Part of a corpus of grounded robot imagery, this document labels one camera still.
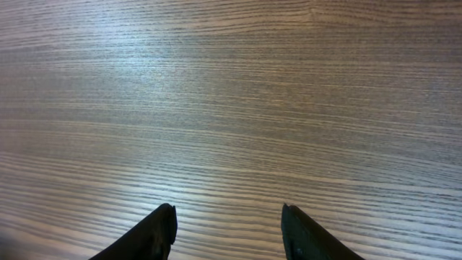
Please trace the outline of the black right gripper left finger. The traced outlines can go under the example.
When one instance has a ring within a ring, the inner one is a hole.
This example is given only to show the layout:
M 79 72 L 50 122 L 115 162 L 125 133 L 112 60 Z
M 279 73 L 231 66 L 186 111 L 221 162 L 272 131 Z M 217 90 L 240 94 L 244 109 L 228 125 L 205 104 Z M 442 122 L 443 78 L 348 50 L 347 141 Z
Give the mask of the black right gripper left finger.
M 176 208 L 164 203 L 90 260 L 168 260 L 177 231 Z

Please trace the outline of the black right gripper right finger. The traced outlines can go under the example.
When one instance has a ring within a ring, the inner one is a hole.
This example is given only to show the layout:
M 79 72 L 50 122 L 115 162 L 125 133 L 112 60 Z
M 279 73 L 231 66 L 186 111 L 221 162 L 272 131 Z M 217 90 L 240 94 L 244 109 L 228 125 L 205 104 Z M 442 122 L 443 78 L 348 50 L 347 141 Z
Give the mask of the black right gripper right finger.
M 364 260 L 295 205 L 283 205 L 281 229 L 287 260 Z

